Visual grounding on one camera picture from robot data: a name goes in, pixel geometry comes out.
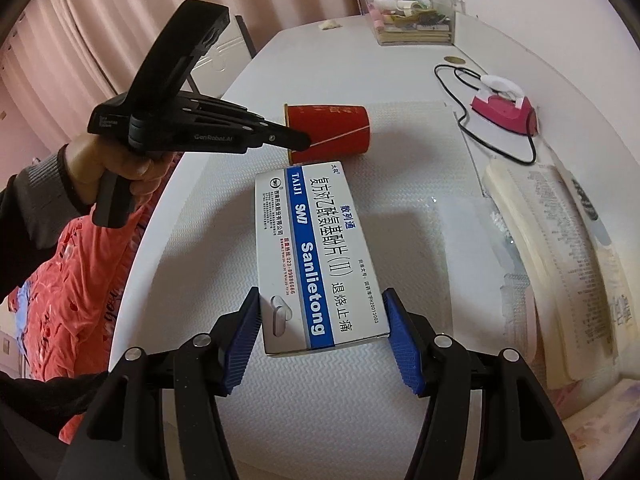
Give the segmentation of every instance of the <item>silver screw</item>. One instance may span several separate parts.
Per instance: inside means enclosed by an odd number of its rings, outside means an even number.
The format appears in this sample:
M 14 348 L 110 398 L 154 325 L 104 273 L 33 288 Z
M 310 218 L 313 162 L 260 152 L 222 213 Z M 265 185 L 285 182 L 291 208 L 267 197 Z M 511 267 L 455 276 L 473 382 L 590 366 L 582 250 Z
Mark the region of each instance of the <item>silver screw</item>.
M 436 346 L 439 346 L 440 348 L 449 348 L 451 345 L 453 345 L 453 341 L 451 340 L 451 338 L 445 336 L 444 334 L 437 335 L 433 342 L 436 343 Z
M 133 348 L 129 348 L 129 350 L 124 352 L 124 358 L 127 361 L 135 361 L 136 359 L 140 359 L 141 355 L 142 355 L 142 350 L 137 346 Z
M 208 346 L 211 343 L 211 338 L 208 334 L 199 334 L 193 338 L 193 345 L 201 348 L 203 346 Z
M 502 355 L 505 359 L 507 359 L 507 361 L 510 361 L 512 363 L 516 363 L 520 358 L 520 354 L 518 354 L 512 348 L 507 348 L 504 352 L 502 352 Z

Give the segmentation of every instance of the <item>person's arm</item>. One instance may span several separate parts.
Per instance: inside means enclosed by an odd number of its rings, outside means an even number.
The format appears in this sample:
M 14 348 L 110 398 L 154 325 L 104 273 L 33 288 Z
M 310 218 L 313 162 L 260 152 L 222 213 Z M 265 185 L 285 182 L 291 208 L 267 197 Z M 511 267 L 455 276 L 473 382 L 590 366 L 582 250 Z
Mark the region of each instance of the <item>person's arm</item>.
M 119 143 L 84 134 L 57 154 L 11 177 L 0 192 L 0 298 L 49 260 L 62 229 L 86 215 L 105 170 L 133 180 L 139 202 L 159 186 L 173 154 L 151 161 Z

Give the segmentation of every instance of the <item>pink wall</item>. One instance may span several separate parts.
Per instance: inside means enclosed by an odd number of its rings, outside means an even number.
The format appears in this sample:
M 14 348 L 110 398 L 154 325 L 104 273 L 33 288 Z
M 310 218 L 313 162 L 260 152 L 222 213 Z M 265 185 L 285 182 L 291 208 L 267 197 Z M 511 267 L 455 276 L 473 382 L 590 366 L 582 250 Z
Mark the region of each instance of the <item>pink wall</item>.
M 34 156 L 40 159 L 50 154 L 38 136 L 18 111 L 0 80 L 0 189 L 12 174 L 31 164 Z

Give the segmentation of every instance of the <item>curtain fold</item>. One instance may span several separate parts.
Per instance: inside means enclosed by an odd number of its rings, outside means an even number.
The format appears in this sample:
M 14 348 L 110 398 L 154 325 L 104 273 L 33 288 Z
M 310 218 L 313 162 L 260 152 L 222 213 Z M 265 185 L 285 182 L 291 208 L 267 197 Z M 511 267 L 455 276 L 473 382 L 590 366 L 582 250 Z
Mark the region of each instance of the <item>curtain fold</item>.
M 51 150 L 126 91 L 183 0 L 32 0 L 2 50 L 4 84 Z M 257 48 L 278 31 L 357 13 L 355 0 L 207 0 L 241 14 Z

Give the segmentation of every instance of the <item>black power cord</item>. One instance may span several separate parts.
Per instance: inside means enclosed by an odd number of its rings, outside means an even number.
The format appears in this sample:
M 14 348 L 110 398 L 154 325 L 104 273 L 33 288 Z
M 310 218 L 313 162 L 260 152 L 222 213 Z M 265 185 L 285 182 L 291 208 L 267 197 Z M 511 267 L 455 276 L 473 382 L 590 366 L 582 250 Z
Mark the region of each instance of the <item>black power cord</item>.
M 503 156 L 504 158 L 507 158 L 513 162 L 516 162 L 517 164 L 521 164 L 523 166 L 532 166 L 533 164 L 536 163 L 536 159 L 538 157 L 538 154 L 536 153 L 536 147 L 533 143 L 533 133 L 531 131 L 531 126 L 530 126 L 530 119 L 532 117 L 532 115 L 535 113 L 535 110 L 531 109 L 529 111 L 529 115 L 527 115 L 527 139 L 529 140 L 529 145 L 531 147 L 531 160 L 522 160 L 521 158 L 518 158 L 517 156 L 511 155 L 511 153 L 507 153 L 504 152 L 503 150 L 501 150 L 500 148 L 496 148 L 494 145 L 488 143 L 486 140 L 481 139 L 480 137 L 478 137 L 475 133 L 473 133 L 472 131 L 468 130 L 462 123 L 466 120 L 466 118 L 469 117 L 468 111 L 466 110 L 465 105 L 462 104 L 462 101 L 460 101 L 460 99 L 458 99 L 455 95 L 453 95 L 453 92 L 451 90 L 449 90 L 449 88 L 447 88 L 447 85 L 444 84 L 444 81 L 442 80 L 442 78 L 440 77 L 440 74 L 438 74 L 438 71 L 441 68 L 452 68 L 453 69 L 453 74 L 456 76 L 457 80 L 460 81 L 461 83 L 465 84 L 466 86 L 468 86 L 469 88 L 473 88 L 474 90 L 479 90 L 478 87 L 472 85 L 469 81 L 465 81 L 464 79 L 462 79 L 460 73 L 463 74 L 467 74 L 475 79 L 480 79 L 480 74 L 478 72 L 474 72 L 473 70 L 463 67 L 463 66 L 455 66 L 455 65 L 449 65 L 449 64 L 438 64 L 434 67 L 433 69 L 433 74 L 436 76 L 436 79 L 440 82 L 440 84 L 442 85 L 442 87 L 444 88 L 445 92 L 447 94 L 449 94 L 449 96 L 458 103 L 458 105 L 460 106 L 460 108 L 462 108 L 464 110 L 464 114 L 462 115 L 462 117 L 460 117 L 458 119 L 458 127 L 460 128 L 460 130 L 464 133 L 466 133 L 469 137 L 471 137 L 473 140 L 475 140 L 475 142 L 477 142 L 478 144 L 480 144 L 481 146 L 484 146 L 485 148 L 487 148 L 488 150 L 491 150 L 492 152 L 497 153 L 498 155 Z

